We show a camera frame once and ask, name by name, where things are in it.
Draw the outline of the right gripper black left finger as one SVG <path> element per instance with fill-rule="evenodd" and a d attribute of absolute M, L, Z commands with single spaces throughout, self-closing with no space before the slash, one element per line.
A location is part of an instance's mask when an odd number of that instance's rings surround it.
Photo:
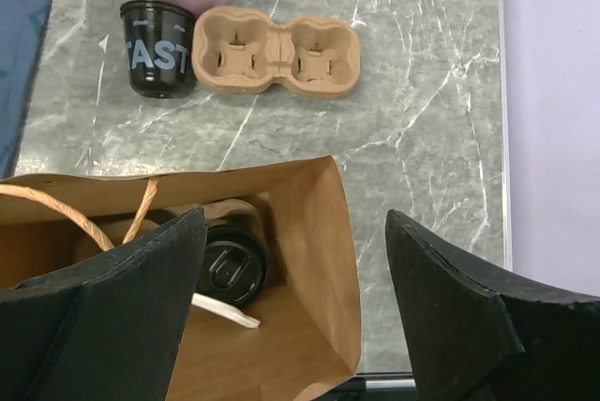
<path fill-rule="evenodd" d="M 195 208 L 1 293 L 5 400 L 162 400 L 203 260 Z"/>

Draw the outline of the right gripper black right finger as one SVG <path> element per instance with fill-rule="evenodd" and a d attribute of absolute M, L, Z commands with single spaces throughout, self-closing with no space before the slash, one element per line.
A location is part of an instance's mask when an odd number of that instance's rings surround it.
<path fill-rule="evenodd" d="M 422 400 L 595 400 L 599 300 L 507 271 L 397 210 L 385 242 Z"/>

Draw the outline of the single pulp cup carrier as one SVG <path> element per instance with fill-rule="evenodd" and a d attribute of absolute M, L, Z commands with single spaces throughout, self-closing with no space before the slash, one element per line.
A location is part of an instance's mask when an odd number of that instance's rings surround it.
<path fill-rule="evenodd" d="M 192 210 L 200 204 L 172 206 L 149 211 L 140 225 L 136 238 L 150 230 Z M 259 209 L 246 200 L 228 199 L 205 204 L 203 207 L 206 223 L 209 228 L 215 226 L 235 226 L 249 230 L 262 243 L 268 265 L 266 284 L 271 283 L 273 270 L 276 269 L 265 236 L 263 216 Z M 104 231 L 114 245 L 121 245 L 133 221 L 134 214 L 105 215 L 94 218 L 96 224 Z M 88 235 L 80 234 L 71 248 L 74 262 L 86 260 L 101 252 L 99 245 Z"/>

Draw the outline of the single white paper straw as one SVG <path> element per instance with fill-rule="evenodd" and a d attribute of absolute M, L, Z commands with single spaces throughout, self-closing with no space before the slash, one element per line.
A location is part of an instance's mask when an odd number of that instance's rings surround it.
<path fill-rule="evenodd" d="M 208 311 L 247 329 L 258 329 L 261 325 L 261 322 L 258 319 L 244 314 L 237 307 L 208 296 L 201 295 L 200 293 L 194 293 L 192 295 L 191 304 L 194 307 Z"/>

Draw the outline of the brown paper bag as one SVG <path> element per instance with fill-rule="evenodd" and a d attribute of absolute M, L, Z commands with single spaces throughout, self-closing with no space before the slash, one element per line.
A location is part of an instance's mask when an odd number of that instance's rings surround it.
<path fill-rule="evenodd" d="M 197 203 L 204 215 L 205 204 L 240 199 L 261 211 L 276 269 L 259 296 L 238 308 L 260 327 L 190 302 L 162 400 L 311 400 L 353 376 L 361 353 L 359 284 L 333 158 L 155 177 L 29 174 L 1 189 L 1 293 L 78 263 L 71 248 L 82 233 L 101 252 L 119 246 L 98 216 L 134 214 L 124 245 L 143 236 L 136 238 L 154 209 Z"/>

